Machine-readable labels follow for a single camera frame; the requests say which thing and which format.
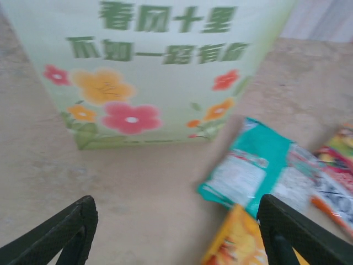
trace red flower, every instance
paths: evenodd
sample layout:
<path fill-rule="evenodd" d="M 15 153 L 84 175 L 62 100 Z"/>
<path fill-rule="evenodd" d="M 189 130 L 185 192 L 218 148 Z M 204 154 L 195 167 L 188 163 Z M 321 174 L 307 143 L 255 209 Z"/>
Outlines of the red flower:
<path fill-rule="evenodd" d="M 238 79 L 238 70 L 231 70 L 225 75 L 218 76 L 215 79 L 215 85 L 213 86 L 212 90 L 227 90 Z"/>
<path fill-rule="evenodd" d="M 104 105 L 107 116 L 102 123 L 122 134 L 141 134 L 145 130 L 162 127 L 159 110 L 153 105 L 130 106 L 125 102 L 108 102 Z"/>
<path fill-rule="evenodd" d="M 45 72 L 43 73 L 43 75 L 57 86 L 70 85 L 70 82 L 67 78 L 68 72 L 65 70 L 58 69 L 54 65 L 47 65 L 45 67 Z"/>

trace printed flower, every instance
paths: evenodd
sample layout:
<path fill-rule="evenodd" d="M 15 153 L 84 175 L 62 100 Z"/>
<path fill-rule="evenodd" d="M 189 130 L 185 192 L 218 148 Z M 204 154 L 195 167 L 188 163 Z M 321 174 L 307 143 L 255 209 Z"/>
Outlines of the printed flower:
<path fill-rule="evenodd" d="M 186 126 L 189 128 L 195 128 L 196 126 L 198 126 L 200 124 L 199 120 L 191 120 L 189 121 Z"/>
<path fill-rule="evenodd" d="M 231 70 L 225 75 L 218 76 L 215 79 L 215 85 L 213 86 L 212 90 L 227 90 L 238 79 L 238 70 Z"/>
<path fill-rule="evenodd" d="M 51 80 L 57 86 L 69 86 L 70 82 L 67 79 L 68 72 L 56 68 L 54 65 L 47 65 L 43 75 Z"/>
<path fill-rule="evenodd" d="M 95 122 L 96 112 L 92 110 L 86 109 L 82 105 L 74 105 L 72 107 L 67 108 L 68 112 L 70 112 L 76 120 L 88 121 L 90 123 Z"/>
<path fill-rule="evenodd" d="M 118 72 L 108 68 L 94 73 L 76 70 L 71 74 L 71 79 L 81 89 L 82 97 L 96 105 L 110 101 L 124 102 L 136 94 L 133 86 L 124 83 Z"/>
<path fill-rule="evenodd" d="M 159 118 L 159 110 L 153 105 L 133 107 L 124 102 L 108 102 L 104 105 L 108 114 L 102 123 L 122 134 L 141 134 L 145 130 L 155 130 L 163 123 Z"/>
<path fill-rule="evenodd" d="M 223 117 L 227 111 L 234 106 L 233 98 L 227 98 L 221 104 L 216 104 L 207 110 L 207 114 L 204 117 L 205 121 L 217 120 Z"/>

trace yellow package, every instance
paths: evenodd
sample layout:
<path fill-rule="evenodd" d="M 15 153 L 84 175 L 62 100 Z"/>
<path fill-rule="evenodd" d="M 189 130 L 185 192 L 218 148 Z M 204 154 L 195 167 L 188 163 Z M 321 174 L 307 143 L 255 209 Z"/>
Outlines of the yellow package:
<path fill-rule="evenodd" d="M 301 265 L 308 265 L 298 252 L 295 253 Z M 240 205 L 229 212 L 201 264 L 268 264 L 259 226 Z"/>

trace plastic packaging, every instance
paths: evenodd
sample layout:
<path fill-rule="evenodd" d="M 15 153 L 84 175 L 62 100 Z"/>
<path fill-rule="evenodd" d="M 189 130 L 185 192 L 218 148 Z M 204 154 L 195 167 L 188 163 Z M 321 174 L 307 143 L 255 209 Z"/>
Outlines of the plastic packaging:
<path fill-rule="evenodd" d="M 353 237 L 353 125 L 345 124 L 315 155 L 325 166 L 312 203 Z"/>
<path fill-rule="evenodd" d="M 295 253 L 301 265 L 308 264 L 298 252 Z M 229 212 L 201 264 L 268 264 L 259 226 L 240 205 Z"/>
<path fill-rule="evenodd" d="M 240 204 L 252 217 L 267 193 L 304 212 L 315 173 L 311 160 L 316 158 L 305 149 L 259 121 L 246 118 L 227 156 L 198 192 L 206 200 L 229 208 Z"/>

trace orange flower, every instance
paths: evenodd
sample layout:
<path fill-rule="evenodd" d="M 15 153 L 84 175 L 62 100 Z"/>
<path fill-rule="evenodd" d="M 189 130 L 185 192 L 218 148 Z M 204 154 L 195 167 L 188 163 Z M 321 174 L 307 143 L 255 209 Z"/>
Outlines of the orange flower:
<path fill-rule="evenodd" d="M 94 73 L 76 70 L 71 74 L 73 83 L 81 89 L 82 97 L 93 104 L 109 101 L 127 101 L 136 94 L 132 85 L 124 83 L 113 69 L 102 68 Z"/>
<path fill-rule="evenodd" d="M 200 124 L 199 120 L 191 120 L 186 124 L 186 126 L 189 128 L 194 128 L 194 127 L 198 126 L 199 124 Z"/>
<path fill-rule="evenodd" d="M 205 121 L 208 120 L 217 120 L 222 118 L 227 111 L 234 106 L 234 101 L 233 98 L 227 98 L 224 102 L 222 102 L 221 104 L 216 104 L 212 107 L 210 107 L 207 110 L 207 114 L 204 117 Z"/>
<path fill-rule="evenodd" d="M 84 106 L 76 104 L 72 107 L 67 108 L 76 120 L 84 120 L 90 123 L 94 122 L 94 118 L 97 115 L 96 112 L 86 109 Z"/>

